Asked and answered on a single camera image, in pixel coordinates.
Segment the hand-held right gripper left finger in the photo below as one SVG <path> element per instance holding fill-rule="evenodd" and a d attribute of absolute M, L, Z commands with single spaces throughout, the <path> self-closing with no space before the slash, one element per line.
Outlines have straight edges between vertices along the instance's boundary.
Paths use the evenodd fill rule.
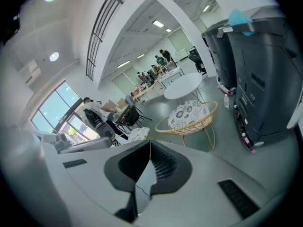
<path fill-rule="evenodd" d="M 137 141 L 119 147 L 58 154 L 46 144 L 46 164 L 54 187 L 60 195 L 71 227 L 149 227 L 151 217 L 145 211 L 136 215 L 135 185 L 128 191 L 116 189 L 115 178 L 126 185 L 128 178 L 118 176 L 118 165 L 107 161 L 120 153 L 129 153 L 149 141 Z"/>

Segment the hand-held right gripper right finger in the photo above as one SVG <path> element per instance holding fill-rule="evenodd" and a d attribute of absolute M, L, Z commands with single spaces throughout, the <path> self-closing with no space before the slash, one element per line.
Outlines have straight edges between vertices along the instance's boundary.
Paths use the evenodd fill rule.
<path fill-rule="evenodd" d="M 281 194 L 269 194 L 219 157 L 173 143 L 164 145 L 190 160 L 192 174 L 177 192 L 153 196 L 136 220 L 138 227 L 257 227 L 281 202 Z M 219 186 L 224 180 L 234 181 L 259 210 L 243 219 Z"/>

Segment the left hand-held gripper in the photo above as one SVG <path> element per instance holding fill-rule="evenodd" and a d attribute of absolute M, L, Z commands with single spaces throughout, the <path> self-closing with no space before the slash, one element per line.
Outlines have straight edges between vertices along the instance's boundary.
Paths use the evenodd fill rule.
<path fill-rule="evenodd" d="M 52 144 L 57 153 L 69 154 L 83 151 L 99 150 L 111 147 L 111 139 L 108 137 L 72 144 L 64 133 L 39 133 L 39 139 L 43 143 Z"/>

